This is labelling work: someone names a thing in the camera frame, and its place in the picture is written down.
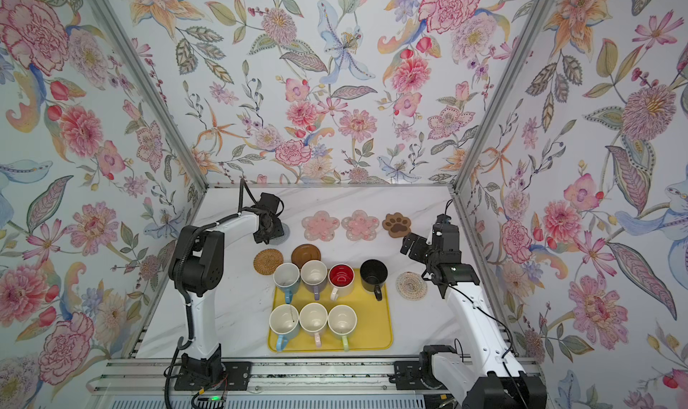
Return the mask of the colourful woven round coaster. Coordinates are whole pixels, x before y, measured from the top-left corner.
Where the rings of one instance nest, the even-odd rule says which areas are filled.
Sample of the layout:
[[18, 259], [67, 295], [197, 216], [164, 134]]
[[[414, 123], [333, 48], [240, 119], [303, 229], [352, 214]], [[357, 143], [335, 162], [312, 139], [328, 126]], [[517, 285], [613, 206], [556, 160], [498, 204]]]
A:
[[404, 272], [399, 275], [395, 285], [400, 296], [408, 301], [420, 301], [427, 294], [426, 281], [414, 272]]

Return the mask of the woven rattan round coaster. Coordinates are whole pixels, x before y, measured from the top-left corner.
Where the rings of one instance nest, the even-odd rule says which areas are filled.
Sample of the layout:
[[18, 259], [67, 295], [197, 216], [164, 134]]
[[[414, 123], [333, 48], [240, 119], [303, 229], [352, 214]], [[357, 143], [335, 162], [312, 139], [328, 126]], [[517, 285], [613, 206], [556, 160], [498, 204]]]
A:
[[262, 276], [271, 276], [284, 263], [283, 254], [276, 249], [266, 249], [256, 254], [253, 261], [254, 270]]

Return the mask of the grey round coaster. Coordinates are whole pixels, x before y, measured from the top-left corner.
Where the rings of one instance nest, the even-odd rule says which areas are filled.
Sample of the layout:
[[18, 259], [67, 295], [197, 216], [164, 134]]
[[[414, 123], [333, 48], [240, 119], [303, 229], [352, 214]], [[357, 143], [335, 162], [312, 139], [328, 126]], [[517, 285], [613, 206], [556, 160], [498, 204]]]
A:
[[268, 244], [270, 245], [280, 245], [284, 244], [286, 240], [290, 237], [290, 228], [283, 223], [276, 224], [272, 232], [269, 234], [269, 242]]

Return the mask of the brown wooden round coaster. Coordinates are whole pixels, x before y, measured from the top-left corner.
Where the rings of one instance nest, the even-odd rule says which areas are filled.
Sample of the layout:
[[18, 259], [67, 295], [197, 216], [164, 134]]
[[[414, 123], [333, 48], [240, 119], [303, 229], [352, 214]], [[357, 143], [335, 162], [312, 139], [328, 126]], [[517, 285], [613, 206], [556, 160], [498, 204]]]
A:
[[291, 262], [299, 269], [311, 260], [322, 260], [322, 253], [313, 244], [301, 244], [291, 253]]

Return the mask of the cork paw print coaster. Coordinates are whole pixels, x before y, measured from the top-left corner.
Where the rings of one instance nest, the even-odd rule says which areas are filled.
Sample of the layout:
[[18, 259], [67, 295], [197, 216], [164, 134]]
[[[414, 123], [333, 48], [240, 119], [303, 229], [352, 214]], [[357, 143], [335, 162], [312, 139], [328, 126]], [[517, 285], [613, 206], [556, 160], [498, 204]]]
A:
[[411, 233], [411, 224], [412, 221], [409, 217], [401, 214], [401, 212], [395, 212], [386, 215], [382, 226], [391, 238], [399, 239]]

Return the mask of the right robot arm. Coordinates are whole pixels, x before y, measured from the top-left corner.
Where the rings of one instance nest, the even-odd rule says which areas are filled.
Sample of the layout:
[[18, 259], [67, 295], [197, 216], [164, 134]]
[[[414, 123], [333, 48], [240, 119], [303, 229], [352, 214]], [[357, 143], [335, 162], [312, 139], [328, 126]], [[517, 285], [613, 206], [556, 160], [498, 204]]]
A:
[[401, 253], [425, 266], [421, 278], [433, 284], [459, 324], [454, 346], [425, 346], [419, 354], [421, 382], [445, 388], [457, 408], [545, 408], [541, 378], [529, 375], [513, 353], [506, 326], [489, 312], [476, 270], [462, 261], [460, 229], [441, 214], [430, 237], [411, 233]]

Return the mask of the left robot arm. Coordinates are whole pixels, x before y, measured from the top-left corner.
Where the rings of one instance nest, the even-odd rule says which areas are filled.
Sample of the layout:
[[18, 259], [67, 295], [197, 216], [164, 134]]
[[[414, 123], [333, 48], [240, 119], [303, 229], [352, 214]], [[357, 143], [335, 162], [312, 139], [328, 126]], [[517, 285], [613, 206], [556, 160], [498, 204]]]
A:
[[168, 271], [186, 316], [186, 336], [177, 342], [181, 372], [212, 384], [225, 371], [215, 323], [215, 291], [224, 274], [225, 249], [249, 236], [257, 244], [278, 244], [287, 237], [281, 222], [282, 199], [263, 193], [252, 202], [239, 204], [236, 212], [208, 224], [185, 226]]

